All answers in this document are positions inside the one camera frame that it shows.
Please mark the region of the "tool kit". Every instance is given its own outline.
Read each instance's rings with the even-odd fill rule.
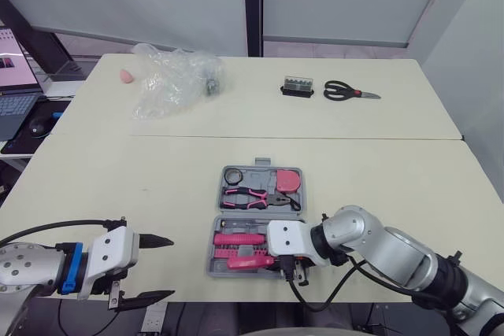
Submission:
[[[270,159],[255,165],[226,166],[219,182],[207,273],[212,277],[282,279],[278,259],[268,254],[270,220],[301,220],[306,208],[299,168],[272,167]],[[296,261],[296,279],[306,285],[307,259]]]

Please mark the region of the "mouse pad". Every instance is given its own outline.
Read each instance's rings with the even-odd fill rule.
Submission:
[[[28,130],[30,121],[38,116],[50,117],[54,112],[63,112],[70,102],[37,102],[19,131],[10,139],[2,149],[2,153],[34,153],[44,138],[33,138]]]

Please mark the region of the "clear plastic bag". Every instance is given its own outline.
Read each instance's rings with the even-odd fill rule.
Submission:
[[[133,118],[151,120],[179,112],[202,96],[223,90],[222,61],[211,54],[159,51],[146,43],[132,49],[143,60],[146,77]]]

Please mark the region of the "pink pliers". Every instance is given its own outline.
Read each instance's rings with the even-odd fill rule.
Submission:
[[[282,206],[282,205],[292,205],[293,208],[295,208],[296,211],[299,209],[296,209],[296,205],[299,206],[299,204],[292,200],[292,198],[289,198],[286,195],[277,193],[277,194],[269,194],[267,190],[264,189],[250,189],[245,186],[239,186],[238,188],[233,188],[233,189],[226,189],[223,188],[222,194],[225,196],[228,196],[230,194],[245,194],[247,196],[252,196],[259,198],[259,200],[249,202],[247,204],[235,204],[233,202],[229,201],[222,201],[220,203],[221,208],[224,209],[260,209],[264,210],[266,209],[269,205],[272,206]]]

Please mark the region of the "laptop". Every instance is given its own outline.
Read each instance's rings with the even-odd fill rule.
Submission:
[[[16,37],[0,27],[0,141],[16,135],[42,94]]]

